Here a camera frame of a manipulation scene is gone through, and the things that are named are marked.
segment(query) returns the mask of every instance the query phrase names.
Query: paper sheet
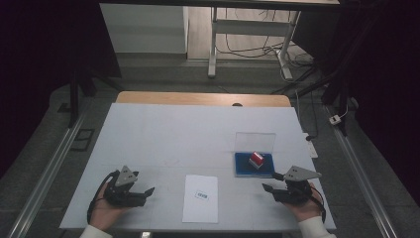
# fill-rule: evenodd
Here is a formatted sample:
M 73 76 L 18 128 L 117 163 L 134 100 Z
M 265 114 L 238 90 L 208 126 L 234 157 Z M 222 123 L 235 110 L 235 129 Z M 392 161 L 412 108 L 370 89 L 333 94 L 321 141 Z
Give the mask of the paper sheet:
M 182 222 L 218 223 L 216 177 L 186 176 Z

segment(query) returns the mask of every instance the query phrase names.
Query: sleeve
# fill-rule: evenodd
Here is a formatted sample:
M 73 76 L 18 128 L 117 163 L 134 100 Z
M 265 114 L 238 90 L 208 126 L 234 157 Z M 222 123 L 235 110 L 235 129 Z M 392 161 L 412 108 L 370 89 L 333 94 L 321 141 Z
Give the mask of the sleeve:
M 112 238 L 112 236 L 96 227 L 87 225 L 80 238 Z
M 321 216 L 315 216 L 299 222 L 300 231 L 304 238 L 336 238 L 325 229 Z

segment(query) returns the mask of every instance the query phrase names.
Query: human hand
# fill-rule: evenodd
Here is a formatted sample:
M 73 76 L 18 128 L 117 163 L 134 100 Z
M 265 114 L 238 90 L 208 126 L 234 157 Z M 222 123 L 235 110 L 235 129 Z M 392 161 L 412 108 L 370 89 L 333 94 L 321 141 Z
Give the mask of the human hand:
M 105 231 L 112 224 L 117 221 L 117 219 L 130 207 L 115 207 L 108 203 L 104 198 L 105 188 L 107 187 L 108 182 L 106 182 L 99 191 L 98 196 L 96 197 L 95 206 L 93 207 L 92 215 L 90 217 L 89 225 L 98 228 L 99 230 Z
M 312 182 L 309 182 L 310 186 L 312 187 L 312 196 L 315 197 L 318 201 L 321 202 L 322 198 L 318 194 L 318 192 L 315 190 L 315 185 Z M 321 209 L 319 206 L 309 199 L 303 204 L 298 205 L 292 205 L 289 203 L 283 203 L 287 208 L 290 209 L 290 211 L 294 214 L 296 220 L 298 222 L 307 220 L 309 218 L 315 217 L 315 216 L 321 216 Z

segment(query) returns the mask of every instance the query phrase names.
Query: table surface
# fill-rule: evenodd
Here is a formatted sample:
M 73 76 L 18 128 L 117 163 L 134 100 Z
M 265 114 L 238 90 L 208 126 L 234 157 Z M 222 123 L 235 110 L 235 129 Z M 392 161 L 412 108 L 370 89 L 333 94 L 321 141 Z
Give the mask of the table surface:
M 217 98 L 216 106 L 210 101 L 213 97 Z M 87 206 L 98 184 L 127 165 L 139 172 L 132 192 L 156 189 L 144 207 L 129 210 L 114 228 L 154 232 L 298 230 L 289 210 L 263 191 L 262 183 L 285 188 L 284 182 L 235 177 L 233 155 L 238 132 L 275 133 L 272 156 L 277 172 L 284 174 L 293 165 L 315 171 L 294 108 L 284 96 L 269 98 L 273 100 L 267 100 L 266 95 L 120 93 L 60 228 L 83 229 Z M 226 106 L 232 102 L 265 106 Z M 218 178 L 218 223 L 182 222 L 187 175 Z M 324 194 L 319 180 L 311 181 Z M 326 209 L 325 225 L 335 229 L 327 201 Z

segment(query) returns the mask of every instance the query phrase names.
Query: red object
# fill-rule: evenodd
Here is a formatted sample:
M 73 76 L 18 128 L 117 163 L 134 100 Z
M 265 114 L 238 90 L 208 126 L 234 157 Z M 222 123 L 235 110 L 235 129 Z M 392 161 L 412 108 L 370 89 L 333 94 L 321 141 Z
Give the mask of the red object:
M 259 169 L 263 165 L 263 156 L 257 152 L 253 152 L 250 157 L 250 163 L 256 169 Z

